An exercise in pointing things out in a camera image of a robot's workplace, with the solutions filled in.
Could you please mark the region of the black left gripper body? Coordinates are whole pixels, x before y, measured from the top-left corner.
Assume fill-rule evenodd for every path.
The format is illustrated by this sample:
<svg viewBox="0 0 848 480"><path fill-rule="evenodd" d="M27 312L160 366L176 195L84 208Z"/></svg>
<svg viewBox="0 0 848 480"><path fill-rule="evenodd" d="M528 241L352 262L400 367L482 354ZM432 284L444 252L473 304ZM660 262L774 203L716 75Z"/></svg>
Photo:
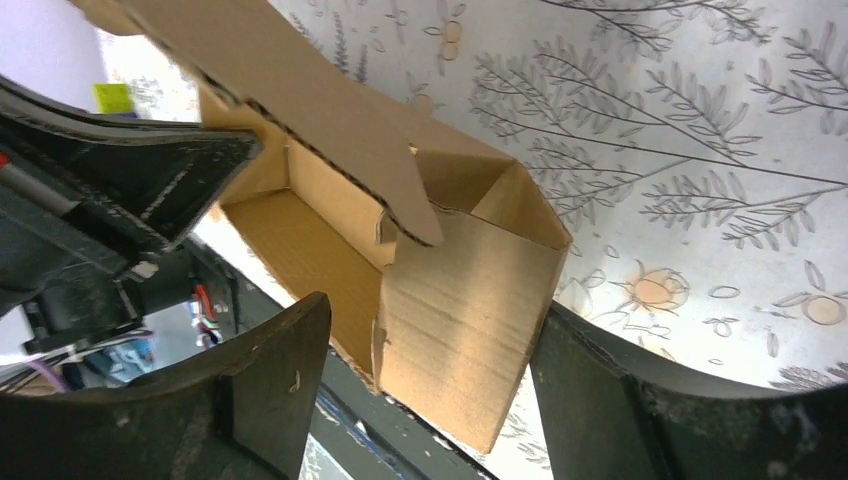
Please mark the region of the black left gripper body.
<svg viewBox="0 0 848 480"><path fill-rule="evenodd" d="M138 246L1 150L1 308L25 309L28 354L114 338L190 300L196 263L175 243Z"/></svg>

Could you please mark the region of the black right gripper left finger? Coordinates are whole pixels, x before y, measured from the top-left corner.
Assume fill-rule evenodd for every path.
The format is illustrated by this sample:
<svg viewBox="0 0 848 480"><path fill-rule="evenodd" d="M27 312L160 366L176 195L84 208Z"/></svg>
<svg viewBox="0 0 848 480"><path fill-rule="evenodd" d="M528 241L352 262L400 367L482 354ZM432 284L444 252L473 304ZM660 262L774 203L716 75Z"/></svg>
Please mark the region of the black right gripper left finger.
<svg viewBox="0 0 848 480"><path fill-rule="evenodd" d="M1 398L5 479L295 479L329 346L314 292L121 388Z"/></svg>

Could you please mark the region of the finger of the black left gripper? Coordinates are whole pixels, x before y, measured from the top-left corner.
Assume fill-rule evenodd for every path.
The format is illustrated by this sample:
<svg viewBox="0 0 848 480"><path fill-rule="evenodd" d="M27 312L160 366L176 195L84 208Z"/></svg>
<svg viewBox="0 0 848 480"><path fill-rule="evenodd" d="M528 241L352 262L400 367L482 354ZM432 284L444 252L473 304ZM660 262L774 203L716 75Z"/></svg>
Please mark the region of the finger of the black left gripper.
<svg viewBox="0 0 848 480"><path fill-rule="evenodd" d="M90 113L2 78L1 150L126 240L171 246L260 145L247 130Z"/></svg>

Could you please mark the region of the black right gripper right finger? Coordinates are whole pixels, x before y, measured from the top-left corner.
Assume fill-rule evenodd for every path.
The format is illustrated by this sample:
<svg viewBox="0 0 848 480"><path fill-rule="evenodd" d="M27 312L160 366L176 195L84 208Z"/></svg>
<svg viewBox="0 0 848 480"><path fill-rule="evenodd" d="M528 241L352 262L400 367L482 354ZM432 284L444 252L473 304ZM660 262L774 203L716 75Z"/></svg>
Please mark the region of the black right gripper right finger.
<svg viewBox="0 0 848 480"><path fill-rule="evenodd" d="M756 387L672 362L559 304L531 359L557 479L843 479L847 389Z"/></svg>

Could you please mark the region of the cardboard box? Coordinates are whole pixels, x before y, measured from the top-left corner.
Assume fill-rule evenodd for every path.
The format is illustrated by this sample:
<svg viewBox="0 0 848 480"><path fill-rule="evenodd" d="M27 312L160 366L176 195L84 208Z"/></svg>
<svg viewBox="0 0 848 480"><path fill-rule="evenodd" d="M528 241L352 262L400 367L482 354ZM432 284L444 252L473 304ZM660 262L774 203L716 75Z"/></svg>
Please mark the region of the cardboard box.
<svg viewBox="0 0 848 480"><path fill-rule="evenodd" d="M191 74L205 127L257 134L219 205L292 297L328 295L362 381L491 451L571 244L525 167L348 78L267 1L79 8Z"/></svg>

